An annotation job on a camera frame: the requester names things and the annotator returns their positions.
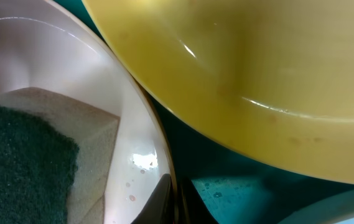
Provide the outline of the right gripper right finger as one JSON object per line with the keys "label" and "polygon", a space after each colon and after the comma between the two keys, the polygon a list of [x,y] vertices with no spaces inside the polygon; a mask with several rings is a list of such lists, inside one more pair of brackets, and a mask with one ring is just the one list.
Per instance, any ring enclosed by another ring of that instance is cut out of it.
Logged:
{"label": "right gripper right finger", "polygon": [[207,209],[193,182],[182,179],[178,185],[179,223],[218,224]]}

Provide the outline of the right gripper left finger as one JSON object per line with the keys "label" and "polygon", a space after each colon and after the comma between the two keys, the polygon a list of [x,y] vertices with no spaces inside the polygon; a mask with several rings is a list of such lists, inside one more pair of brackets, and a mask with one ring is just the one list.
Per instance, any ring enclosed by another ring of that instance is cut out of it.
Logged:
{"label": "right gripper left finger", "polygon": [[164,174],[132,224],[173,224],[174,193],[170,174]]}

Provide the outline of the green and white sponge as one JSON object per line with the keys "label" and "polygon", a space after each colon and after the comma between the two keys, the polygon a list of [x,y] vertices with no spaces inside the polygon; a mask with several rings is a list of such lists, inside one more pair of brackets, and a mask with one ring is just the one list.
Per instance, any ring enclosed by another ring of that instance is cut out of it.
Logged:
{"label": "green and white sponge", "polygon": [[0,94],[0,223],[103,223],[118,126],[40,88]]}

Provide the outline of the yellow-green plate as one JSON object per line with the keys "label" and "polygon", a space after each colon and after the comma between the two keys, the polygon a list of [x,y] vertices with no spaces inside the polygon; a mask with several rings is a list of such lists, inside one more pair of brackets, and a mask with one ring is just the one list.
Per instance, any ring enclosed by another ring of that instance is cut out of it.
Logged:
{"label": "yellow-green plate", "polygon": [[354,184],[354,0],[90,0],[131,75],[196,131]]}

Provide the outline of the white plate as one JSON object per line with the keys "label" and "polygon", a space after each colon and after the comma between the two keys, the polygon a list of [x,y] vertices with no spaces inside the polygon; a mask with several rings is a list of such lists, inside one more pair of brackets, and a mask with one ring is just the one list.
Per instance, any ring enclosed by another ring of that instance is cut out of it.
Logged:
{"label": "white plate", "polygon": [[0,94],[40,88],[119,119],[103,223],[132,223],[164,174],[175,174],[159,122],[106,44],[54,1],[0,0]]}

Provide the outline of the teal plastic serving tray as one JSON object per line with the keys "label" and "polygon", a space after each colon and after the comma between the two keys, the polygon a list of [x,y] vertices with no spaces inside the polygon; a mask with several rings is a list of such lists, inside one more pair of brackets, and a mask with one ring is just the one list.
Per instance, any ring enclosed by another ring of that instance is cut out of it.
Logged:
{"label": "teal plastic serving tray", "polygon": [[[62,1],[61,5],[105,41],[84,3]],[[277,223],[318,200],[354,189],[354,184],[280,169],[235,152],[196,131],[150,96],[170,143],[177,178],[193,181],[220,223]]]}

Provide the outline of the light blue plate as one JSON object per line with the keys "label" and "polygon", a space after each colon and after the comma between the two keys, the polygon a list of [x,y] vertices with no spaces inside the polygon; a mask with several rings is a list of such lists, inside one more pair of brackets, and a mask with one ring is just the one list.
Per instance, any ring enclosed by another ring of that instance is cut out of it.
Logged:
{"label": "light blue plate", "polygon": [[280,224],[354,224],[354,190],[313,203],[283,219]]}

